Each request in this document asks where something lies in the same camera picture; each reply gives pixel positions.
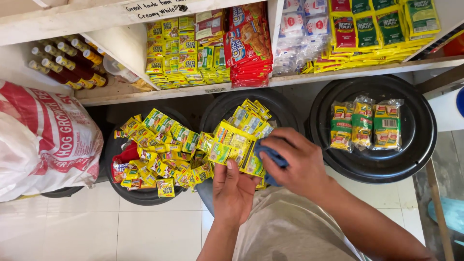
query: person's left hand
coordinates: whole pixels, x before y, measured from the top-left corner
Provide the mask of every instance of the person's left hand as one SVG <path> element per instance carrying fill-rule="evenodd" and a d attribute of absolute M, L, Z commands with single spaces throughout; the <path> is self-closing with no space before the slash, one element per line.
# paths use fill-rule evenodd
<path fill-rule="evenodd" d="M 237 163 L 214 165 L 213 207 L 214 220 L 227 226 L 239 227 L 251 212 L 258 176 L 240 173 Z"/>

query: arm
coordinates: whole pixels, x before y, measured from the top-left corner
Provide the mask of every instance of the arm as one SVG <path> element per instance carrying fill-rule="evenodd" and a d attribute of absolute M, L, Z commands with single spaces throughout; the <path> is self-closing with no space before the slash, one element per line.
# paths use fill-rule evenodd
<path fill-rule="evenodd" d="M 215 218 L 197 261 L 232 260 L 238 229 L 251 212 L 259 177 L 240 174 L 233 160 L 215 164 L 213 207 Z"/>
<path fill-rule="evenodd" d="M 413 235 L 328 176 L 321 148 L 294 129 L 275 129 L 261 144 L 276 150 L 289 162 L 282 169 L 265 153 L 260 154 L 264 168 L 277 183 L 327 211 L 350 242 L 370 258 L 436 260 Z"/>

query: beige shirt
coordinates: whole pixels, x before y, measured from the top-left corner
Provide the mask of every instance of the beige shirt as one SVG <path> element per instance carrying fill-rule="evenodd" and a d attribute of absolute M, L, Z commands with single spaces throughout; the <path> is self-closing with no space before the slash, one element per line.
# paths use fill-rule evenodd
<path fill-rule="evenodd" d="M 257 191 L 233 261 L 364 261 L 335 220 L 285 188 Z"/>

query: white tile floor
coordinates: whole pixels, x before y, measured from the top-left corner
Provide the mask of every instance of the white tile floor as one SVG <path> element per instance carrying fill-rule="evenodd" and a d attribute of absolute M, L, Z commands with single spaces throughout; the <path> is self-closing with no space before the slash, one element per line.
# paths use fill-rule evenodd
<path fill-rule="evenodd" d="M 412 178 L 369 185 L 327 173 L 424 242 Z M 99 183 L 68 198 L 0 203 L 0 260 L 195 260 L 212 222 L 197 193 L 144 207 Z"/>

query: person's right hand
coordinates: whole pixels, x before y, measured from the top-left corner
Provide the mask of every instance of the person's right hand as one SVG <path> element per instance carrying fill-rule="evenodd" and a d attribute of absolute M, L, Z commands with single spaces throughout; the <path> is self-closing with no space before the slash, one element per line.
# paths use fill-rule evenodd
<path fill-rule="evenodd" d="M 274 129 L 261 145 L 274 149 L 289 163 L 287 168 L 280 168 L 265 152 L 259 153 L 264 168 L 279 185 L 310 200 L 327 192 L 333 179 L 325 172 L 319 146 L 293 128 Z"/>

